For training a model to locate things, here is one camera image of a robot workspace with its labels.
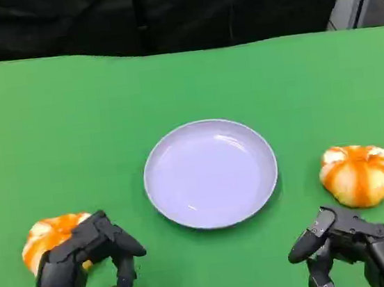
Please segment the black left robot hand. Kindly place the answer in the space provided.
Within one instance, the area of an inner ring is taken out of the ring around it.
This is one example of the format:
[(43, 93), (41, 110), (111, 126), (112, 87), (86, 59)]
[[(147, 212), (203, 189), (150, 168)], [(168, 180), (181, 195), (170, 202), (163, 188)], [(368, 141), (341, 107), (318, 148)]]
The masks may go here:
[(86, 261), (97, 264), (111, 259), (117, 268), (117, 283), (110, 287), (133, 287), (134, 259), (145, 248), (124, 229), (98, 211), (73, 228), (64, 243), (46, 251), (39, 262), (35, 287), (86, 287)]

